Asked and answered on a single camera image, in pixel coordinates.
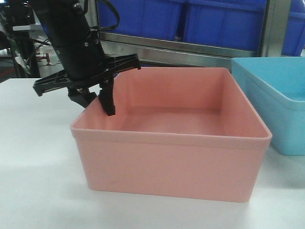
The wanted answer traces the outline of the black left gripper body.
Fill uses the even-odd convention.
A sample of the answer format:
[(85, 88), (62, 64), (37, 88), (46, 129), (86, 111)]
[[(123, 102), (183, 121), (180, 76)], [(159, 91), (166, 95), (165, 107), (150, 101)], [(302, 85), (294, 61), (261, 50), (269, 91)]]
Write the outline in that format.
[(99, 42), (85, 41), (54, 50), (64, 69), (35, 81), (33, 89), (38, 96), (64, 87), (78, 89), (112, 83), (117, 73), (141, 69), (137, 54), (108, 57)]

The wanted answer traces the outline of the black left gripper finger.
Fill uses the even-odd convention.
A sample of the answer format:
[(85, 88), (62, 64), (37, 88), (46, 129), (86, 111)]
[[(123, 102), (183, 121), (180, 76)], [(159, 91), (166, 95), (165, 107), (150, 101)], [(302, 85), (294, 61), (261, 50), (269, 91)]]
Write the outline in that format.
[(71, 101), (86, 108), (97, 97), (97, 94), (90, 92), (88, 87), (68, 88), (68, 97)]
[(98, 95), (103, 111), (112, 116), (116, 114), (115, 104), (113, 99), (114, 78), (106, 78), (100, 83), (100, 92)]

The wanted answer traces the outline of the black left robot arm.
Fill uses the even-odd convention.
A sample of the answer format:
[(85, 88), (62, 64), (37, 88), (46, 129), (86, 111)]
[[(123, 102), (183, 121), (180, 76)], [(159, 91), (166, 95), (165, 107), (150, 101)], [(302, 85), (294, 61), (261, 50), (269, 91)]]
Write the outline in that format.
[(68, 97), (82, 107), (98, 98), (104, 112), (114, 115), (115, 74), (141, 68), (137, 54), (109, 57), (104, 53), (99, 33), (118, 24), (90, 27), (85, 18), (87, 1), (32, 0), (30, 4), (63, 66), (62, 71), (34, 83), (36, 94), (67, 88)]

